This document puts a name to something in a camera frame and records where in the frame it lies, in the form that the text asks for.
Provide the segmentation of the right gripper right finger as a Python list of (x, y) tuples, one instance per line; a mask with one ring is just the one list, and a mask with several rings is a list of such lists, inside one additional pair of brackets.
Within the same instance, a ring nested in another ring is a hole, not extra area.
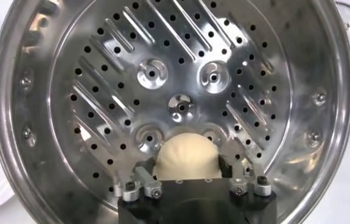
[(242, 160), (235, 159), (231, 164), (226, 156), (220, 154), (219, 169), (223, 178), (229, 181), (229, 190), (241, 197), (248, 192), (260, 197), (272, 196), (272, 186), (269, 182), (261, 164), (246, 156), (245, 164)]

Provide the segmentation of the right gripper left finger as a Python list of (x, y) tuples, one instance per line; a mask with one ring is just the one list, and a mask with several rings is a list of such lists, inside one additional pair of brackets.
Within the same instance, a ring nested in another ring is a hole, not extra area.
[(160, 199), (163, 195), (163, 184), (154, 179), (154, 157), (138, 161), (130, 172), (116, 170), (113, 176), (114, 196), (124, 202), (138, 201), (140, 194), (151, 199)]

